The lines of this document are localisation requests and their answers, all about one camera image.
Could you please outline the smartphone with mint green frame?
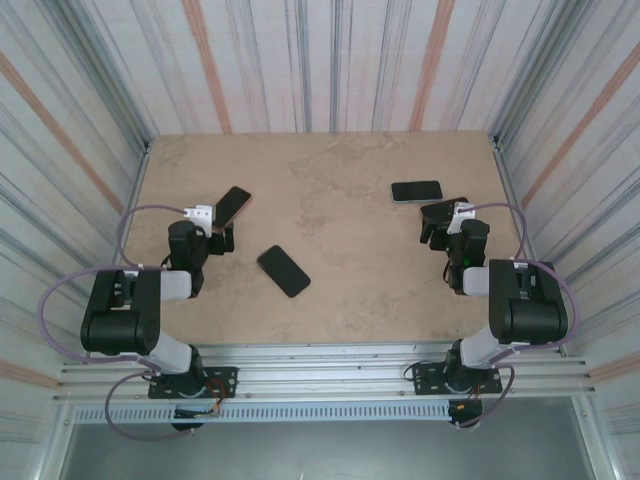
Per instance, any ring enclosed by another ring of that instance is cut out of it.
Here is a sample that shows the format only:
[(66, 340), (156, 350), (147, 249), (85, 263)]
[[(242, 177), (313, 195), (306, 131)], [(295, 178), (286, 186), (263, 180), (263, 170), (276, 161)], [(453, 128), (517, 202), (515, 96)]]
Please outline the smartphone with mint green frame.
[(224, 229), (250, 200), (251, 194), (248, 191), (233, 186), (215, 205), (213, 227), (216, 230)]

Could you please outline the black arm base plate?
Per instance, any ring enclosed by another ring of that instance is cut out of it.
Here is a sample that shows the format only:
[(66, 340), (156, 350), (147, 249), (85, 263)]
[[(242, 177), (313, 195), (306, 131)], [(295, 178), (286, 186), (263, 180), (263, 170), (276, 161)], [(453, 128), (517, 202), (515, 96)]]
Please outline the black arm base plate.
[(499, 394), (503, 390), (496, 369), (449, 367), (438, 362), (414, 364), (411, 372), (416, 395)]
[(205, 367), (201, 375), (183, 373), (160, 375), (148, 387), (150, 399), (234, 398), (238, 385), (236, 367)]

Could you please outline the aluminium base frame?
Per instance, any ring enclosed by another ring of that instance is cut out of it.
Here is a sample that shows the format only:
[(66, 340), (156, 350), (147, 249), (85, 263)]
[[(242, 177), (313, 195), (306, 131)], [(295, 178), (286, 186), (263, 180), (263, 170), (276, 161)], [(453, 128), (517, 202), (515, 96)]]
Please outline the aluminium base frame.
[[(447, 342), (216, 345), (199, 348), (207, 366), (239, 370), (236, 401), (390, 400), (411, 397), (407, 366), (441, 361)], [(556, 350), (507, 359), (516, 370), (510, 398), (592, 396), (586, 362)]]

